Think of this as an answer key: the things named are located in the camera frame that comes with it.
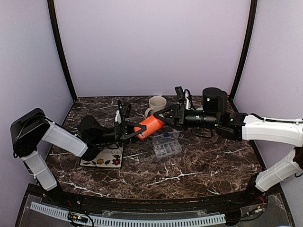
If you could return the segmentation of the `orange bottle with grey lid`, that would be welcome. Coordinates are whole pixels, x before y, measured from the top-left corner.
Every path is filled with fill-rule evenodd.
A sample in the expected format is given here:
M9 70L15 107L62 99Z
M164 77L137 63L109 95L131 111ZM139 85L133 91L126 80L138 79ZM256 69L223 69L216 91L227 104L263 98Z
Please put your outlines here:
M151 115L150 117L146 118L140 123L140 125L146 126L146 130L138 134L138 138L141 140L148 138L149 136L164 127L164 123L161 120L157 119L154 115Z

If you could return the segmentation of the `clear plastic pill organizer box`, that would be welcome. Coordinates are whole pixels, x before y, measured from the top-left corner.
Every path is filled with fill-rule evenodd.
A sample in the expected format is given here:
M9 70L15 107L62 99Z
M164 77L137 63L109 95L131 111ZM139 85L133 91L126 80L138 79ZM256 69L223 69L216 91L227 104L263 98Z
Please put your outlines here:
M182 147L175 137L155 136L152 145L157 158L175 155L182 151Z

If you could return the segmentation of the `small white dropper bottle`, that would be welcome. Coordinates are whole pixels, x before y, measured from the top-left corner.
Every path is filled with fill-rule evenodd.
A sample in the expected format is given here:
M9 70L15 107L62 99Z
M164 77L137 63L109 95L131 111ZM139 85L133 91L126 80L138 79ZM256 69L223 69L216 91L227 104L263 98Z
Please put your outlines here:
M178 138L180 136L180 131L174 130L173 135L174 135L175 138Z

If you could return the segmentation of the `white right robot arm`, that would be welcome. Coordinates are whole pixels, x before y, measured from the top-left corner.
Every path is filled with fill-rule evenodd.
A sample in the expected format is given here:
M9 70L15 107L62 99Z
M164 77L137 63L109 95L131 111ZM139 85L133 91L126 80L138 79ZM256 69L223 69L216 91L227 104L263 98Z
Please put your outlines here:
M303 121L261 117L255 113L227 111L228 95L219 88L202 91L202 109L187 108L185 92L176 87L178 104L154 113L154 117L176 130L188 128L214 129L216 134L234 141L270 141L294 148L279 162L251 177L242 202L252 205L260 194L303 170Z

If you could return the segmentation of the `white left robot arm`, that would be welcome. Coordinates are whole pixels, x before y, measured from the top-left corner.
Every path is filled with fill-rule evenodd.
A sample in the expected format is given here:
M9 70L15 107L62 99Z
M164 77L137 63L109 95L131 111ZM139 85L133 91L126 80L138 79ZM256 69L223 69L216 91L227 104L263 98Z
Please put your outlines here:
M40 153L42 144L59 147L82 160L92 161L102 148L136 140L147 129L125 118L126 115L122 115L113 127L104 127L95 117L87 115L78 125L80 134L76 135L36 108L11 125L14 157L20 158L41 187L49 192L49 200L56 206L63 206L67 196L59 190L60 184L45 161L46 155Z

